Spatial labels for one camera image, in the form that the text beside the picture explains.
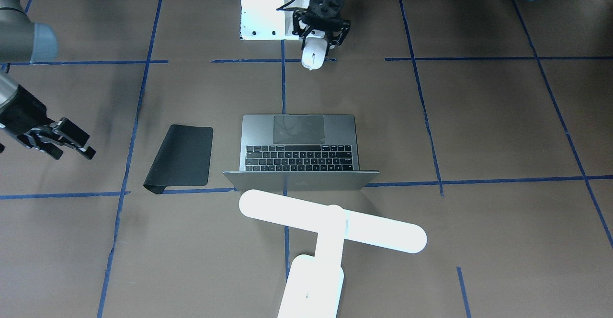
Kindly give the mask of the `second grey blue robot arm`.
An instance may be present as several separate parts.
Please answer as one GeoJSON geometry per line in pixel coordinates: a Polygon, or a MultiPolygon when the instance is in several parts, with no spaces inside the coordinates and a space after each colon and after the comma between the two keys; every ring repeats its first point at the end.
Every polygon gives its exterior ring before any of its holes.
{"type": "MultiPolygon", "coordinates": [[[[54,59],[58,43],[53,29],[32,22],[20,0],[0,1],[1,62],[33,64],[54,59]]],[[[86,159],[96,154],[88,144],[88,133],[65,117],[50,119],[46,105],[4,70],[0,78],[0,124],[2,131],[25,148],[34,148],[53,159],[61,158],[61,147],[72,148],[86,159]]]]}

